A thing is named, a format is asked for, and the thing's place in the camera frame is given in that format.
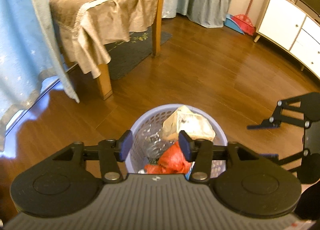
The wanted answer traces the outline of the light blue starry curtain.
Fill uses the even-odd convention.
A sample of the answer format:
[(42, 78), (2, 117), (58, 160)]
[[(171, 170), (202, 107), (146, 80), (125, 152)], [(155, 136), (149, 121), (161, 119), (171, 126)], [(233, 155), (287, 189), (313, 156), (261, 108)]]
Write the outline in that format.
[(32, 107), (51, 77), (79, 101), (64, 70), (49, 0), (1, 0), (1, 151), (9, 123)]

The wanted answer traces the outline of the wooden chair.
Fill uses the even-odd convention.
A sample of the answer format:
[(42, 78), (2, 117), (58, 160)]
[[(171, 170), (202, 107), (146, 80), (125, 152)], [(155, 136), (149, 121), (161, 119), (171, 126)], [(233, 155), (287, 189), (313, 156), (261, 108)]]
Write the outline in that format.
[(163, 0), (49, 0), (67, 67), (97, 81), (101, 97), (168, 39), (161, 32)]

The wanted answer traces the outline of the beige tissue pack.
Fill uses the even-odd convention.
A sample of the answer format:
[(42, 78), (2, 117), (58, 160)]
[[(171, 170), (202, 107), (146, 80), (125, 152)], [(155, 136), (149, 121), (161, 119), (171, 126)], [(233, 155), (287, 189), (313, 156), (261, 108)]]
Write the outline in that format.
[(216, 136), (209, 121), (187, 106), (179, 107), (163, 122), (161, 136), (168, 141), (177, 141), (182, 130), (193, 140), (202, 138), (213, 141)]

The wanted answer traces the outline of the blue dustpan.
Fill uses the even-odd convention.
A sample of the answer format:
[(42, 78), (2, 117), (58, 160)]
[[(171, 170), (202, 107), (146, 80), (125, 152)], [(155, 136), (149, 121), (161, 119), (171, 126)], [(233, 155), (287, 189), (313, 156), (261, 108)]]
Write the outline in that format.
[(238, 33), (244, 35), (245, 33), (240, 29), (239, 25), (232, 20), (232, 15), (226, 14), (226, 19), (224, 21), (224, 26), (237, 31)]

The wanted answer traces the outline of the lavender plastic mesh basket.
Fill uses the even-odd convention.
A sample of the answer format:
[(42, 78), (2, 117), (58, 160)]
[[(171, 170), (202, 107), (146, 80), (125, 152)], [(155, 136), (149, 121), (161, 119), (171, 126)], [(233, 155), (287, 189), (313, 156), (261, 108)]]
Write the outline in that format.
[[(151, 132), (153, 133), (156, 132), (157, 129), (160, 129), (163, 122), (181, 106), (181, 104), (168, 104), (158, 106), (147, 111), (138, 120), (136, 120), (136, 122), (131, 127), (134, 143), (125, 160), (125, 166), (128, 173), (138, 173), (144, 168), (146, 164), (149, 163), (141, 133), (146, 129), (151, 129)], [(227, 145), (227, 137), (224, 131), (209, 114), (192, 106), (188, 106), (188, 108), (193, 113), (197, 113), (205, 117), (211, 124), (213, 130), (216, 133), (213, 144), (223, 146)]]

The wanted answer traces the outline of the orange plastic bag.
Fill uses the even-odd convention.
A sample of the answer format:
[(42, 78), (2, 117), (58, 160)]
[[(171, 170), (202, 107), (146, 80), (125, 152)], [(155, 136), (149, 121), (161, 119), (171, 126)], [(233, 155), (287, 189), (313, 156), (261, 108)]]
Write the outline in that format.
[(159, 158), (156, 165), (147, 164), (144, 170), (147, 174), (186, 174), (191, 167), (178, 142), (169, 147)]

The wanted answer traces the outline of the red broom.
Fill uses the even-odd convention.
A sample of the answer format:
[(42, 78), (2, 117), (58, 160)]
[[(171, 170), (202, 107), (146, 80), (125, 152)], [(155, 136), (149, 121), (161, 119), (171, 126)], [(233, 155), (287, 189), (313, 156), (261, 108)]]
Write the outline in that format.
[(250, 0), (245, 14), (239, 14), (232, 17), (232, 20), (238, 25), (239, 29), (249, 36), (253, 36), (255, 33), (255, 27), (248, 16), (252, 3), (253, 0)]

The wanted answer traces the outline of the dark floral floor mat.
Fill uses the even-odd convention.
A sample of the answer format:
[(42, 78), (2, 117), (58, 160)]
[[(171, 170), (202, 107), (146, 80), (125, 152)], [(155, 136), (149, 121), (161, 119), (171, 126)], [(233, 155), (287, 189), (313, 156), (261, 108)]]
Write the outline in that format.
[(152, 54), (152, 29), (130, 32), (128, 42), (118, 41), (106, 44), (105, 48), (111, 57), (108, 64), (111, 80), (119, 80)]

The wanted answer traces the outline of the white wooden cabinet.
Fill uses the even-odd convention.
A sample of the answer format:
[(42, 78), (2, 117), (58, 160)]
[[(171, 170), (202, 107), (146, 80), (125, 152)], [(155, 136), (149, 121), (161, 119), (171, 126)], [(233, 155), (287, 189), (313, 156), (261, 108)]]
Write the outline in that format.
[(319, 24), (290, 0), (265, 0), (256, 36), (266, 38), (319, 78)]

